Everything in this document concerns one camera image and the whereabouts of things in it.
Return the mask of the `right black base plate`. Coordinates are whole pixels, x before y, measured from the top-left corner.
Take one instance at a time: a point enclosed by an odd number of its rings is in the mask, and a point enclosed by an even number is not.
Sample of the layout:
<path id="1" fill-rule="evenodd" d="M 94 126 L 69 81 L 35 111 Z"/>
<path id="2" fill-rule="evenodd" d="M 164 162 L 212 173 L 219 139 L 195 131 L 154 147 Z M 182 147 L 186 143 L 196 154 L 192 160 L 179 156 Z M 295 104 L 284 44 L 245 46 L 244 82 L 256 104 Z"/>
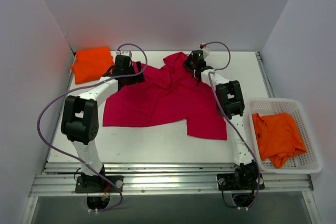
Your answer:
<path id="1" fill-rule="evenodd" d="M 255 178 L 238 178 L 234 173 L 219 173 L 217 177 L 217 186 L 219 190 L 256 190 L 258 177 Z"/>

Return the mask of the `white plastic basket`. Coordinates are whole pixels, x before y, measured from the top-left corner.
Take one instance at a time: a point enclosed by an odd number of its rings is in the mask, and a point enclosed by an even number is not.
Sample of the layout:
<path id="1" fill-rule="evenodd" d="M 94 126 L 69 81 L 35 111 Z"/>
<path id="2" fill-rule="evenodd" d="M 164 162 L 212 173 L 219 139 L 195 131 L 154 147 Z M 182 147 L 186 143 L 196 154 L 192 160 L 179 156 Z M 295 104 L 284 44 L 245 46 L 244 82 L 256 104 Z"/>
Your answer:
<path id="1" fill-rule="evenodd" d="M 315 139 L 311 133 L 307 117 L 302 106 L 295 100 L 281 98 L 254 98 L 247 102 L 247 112 L 256 157 L 261 170 L 278 174 L 313 174 L 322 170 L 322 161 L 318 153 Z M 307 152 L 290 158 L 282 168 L 275 168 L 270 159 L 262 161 L 255 136 L 252 115 L 274 115 L 278 113 L 290 114 L 298 127 Z"/>

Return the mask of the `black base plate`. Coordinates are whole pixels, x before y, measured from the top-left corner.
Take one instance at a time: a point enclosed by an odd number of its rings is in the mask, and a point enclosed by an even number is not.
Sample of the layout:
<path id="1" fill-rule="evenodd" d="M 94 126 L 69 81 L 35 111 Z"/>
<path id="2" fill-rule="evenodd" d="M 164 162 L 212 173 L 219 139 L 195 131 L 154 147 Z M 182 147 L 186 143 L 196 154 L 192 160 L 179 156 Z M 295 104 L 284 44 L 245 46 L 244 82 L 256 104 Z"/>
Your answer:
<path id="1" fill-rule="evenodd" d="M 90 194 L 90 193 L 117 193 L 123 190 L 123 176 L 107 176 L 107 179 L 115 184 L 117 188 L 111 186 L 104 179 L 99 176 L 93 176 L 89 178 L 88 176 L 79 175 L 77 177 L 75 193 L 78 194 Z"/>
<path id="2" fill-rule="evenodd" d="M 234 173 L 219 173 L 217 177 L 217 186 L 219 190 L 256 190 L 258 177 L 255 178 L 238 178 Z"/>

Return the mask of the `aluminium rail frame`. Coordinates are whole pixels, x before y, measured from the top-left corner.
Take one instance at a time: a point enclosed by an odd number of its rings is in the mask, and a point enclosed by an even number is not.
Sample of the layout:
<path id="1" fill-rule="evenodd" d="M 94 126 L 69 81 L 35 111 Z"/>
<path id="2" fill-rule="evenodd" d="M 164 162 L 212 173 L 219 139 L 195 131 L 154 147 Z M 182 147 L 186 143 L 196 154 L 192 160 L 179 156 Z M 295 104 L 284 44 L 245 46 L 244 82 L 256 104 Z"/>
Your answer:
<path id="1" fill-rule="evenodd" d="M 240 82 L 244 100 L 268 97 L 265 74 L 255 52 L 232 52 L 221 74 Z M 186 121 L 155 127 L 103 127 L 99 108 L 98 155 L 106 173 L 124 177 L 123 195 L 218 193 L 217 174 L 233 172 L 233 148 L 228 141 L 186 135 Z M 50 150 L 42 175 L 36 175 L 30 196 L 83 196 L 75 193 L 73 172 L 80 164 Z M 309 175 L 263 172 L 266 192 L 311 191 Z"/>

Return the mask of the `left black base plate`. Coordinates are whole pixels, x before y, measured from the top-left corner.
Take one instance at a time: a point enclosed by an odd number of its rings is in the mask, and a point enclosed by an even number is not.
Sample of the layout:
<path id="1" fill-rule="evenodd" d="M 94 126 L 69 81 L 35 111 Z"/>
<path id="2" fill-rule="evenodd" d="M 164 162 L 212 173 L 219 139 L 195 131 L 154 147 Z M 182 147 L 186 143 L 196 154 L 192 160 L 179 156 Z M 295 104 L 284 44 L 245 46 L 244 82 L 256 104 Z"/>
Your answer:
<path id="1" fill-rule="evenodd" d="M 90 193 L 117 193 L 123 190 L 123 176 L 107 176 L 107 179 L 115 184 L 117 188 L 111 186 L 104 179 L 99 176 L 93 176 L 89 178 L 88 176 L 79 175 L 77 177 L 75 193 L 78 194 L 90 194 Z"/>

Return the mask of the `crumpled orange t-shirt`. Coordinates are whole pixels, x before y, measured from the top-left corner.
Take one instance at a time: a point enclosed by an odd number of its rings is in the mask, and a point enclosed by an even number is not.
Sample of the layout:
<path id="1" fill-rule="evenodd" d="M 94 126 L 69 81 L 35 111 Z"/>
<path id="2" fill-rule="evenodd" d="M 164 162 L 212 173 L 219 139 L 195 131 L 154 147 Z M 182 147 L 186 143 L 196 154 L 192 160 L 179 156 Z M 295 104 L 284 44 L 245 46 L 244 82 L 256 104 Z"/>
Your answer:
<path id="1" fill-rule="evenodd" d="M 294 118 L 284 112 L 274 115 L 252 115 L 255 136 L 262 161 L 270 159 L 282 168 L 292 157 L 307 152 Z"/>

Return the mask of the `folded orange t-shirt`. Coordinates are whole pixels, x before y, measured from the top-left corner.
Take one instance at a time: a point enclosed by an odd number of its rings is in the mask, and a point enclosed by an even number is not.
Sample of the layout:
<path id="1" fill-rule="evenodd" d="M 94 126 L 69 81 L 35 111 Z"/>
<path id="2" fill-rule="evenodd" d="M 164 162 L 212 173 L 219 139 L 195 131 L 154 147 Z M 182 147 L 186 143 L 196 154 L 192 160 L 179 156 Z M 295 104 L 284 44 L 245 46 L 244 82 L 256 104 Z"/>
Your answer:
<path id="1" fill-rule="evenodd" d="M 110 48 L 80 49 L 76 52 L 75 63 L 71 66 L 75 84 L 99 80 L 114 65 Z"/>

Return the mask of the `crimson red t-shirt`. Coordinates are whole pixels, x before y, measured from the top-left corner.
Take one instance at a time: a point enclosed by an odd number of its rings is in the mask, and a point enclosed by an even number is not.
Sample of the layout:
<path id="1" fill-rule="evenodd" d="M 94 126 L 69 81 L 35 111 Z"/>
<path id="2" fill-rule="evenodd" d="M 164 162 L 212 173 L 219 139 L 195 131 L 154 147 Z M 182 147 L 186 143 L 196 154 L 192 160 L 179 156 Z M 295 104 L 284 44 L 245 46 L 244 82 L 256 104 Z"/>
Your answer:
<path id="1" fill-rule="evenodd" d="M 183 52 L 169 55 L 160 69 L 146 68 L 144 82 L 110 96 L 102 125 L 149 127 L 185 120 L 189 136 L 227 140 L 226 123 L 217 111 L 213 92 L 183 67 L 186 58 Z"/>

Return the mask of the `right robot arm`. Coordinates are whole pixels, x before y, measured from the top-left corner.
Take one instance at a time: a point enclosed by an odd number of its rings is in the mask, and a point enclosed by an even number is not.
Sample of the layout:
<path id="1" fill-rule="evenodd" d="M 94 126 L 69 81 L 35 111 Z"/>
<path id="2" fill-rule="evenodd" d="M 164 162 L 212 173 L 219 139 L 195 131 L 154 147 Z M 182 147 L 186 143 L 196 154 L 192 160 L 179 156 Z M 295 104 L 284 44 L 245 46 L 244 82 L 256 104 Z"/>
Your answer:
<path id="1" fill-rule="evenodd" d="M 193 50 L 183 62 L 183 66 L 200 81 L 212 88 L 216 105 L 227 124 L 228 138 L 233 147 L 236 187 L 244 189 L 259 177 L 256 158 L 245 141 L 243 112 L 245 103 L 240 83 L 231 81 L 217 73 L 217 69 L 207 65 L 206 57 L 210 49 L 202 44 L 199 50 Z"/>

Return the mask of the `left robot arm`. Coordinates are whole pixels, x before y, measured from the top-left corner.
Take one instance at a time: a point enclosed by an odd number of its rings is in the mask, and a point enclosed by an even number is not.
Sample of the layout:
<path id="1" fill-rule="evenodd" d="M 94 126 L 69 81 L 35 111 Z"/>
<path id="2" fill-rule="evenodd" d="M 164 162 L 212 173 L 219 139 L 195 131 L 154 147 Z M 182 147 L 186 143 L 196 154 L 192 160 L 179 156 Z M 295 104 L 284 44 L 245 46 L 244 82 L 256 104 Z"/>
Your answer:
<path id="1" fill-rule="evenodd" d="M 61 132 L 75 147 L 82 160 L 81 173 L 88 178 L 87 186 L 94 192 L 102 191 L 106 185 L 102 176 L 103 164 L 95 144 L 99 130 L 98 108 L 123 87 L 143 82 L 141 71 L 141 63 L 132 61 L 132 52 L 122 51 L 116 55 L 114 66 L 102 75 L 95 87 L 65 99 Z"/>

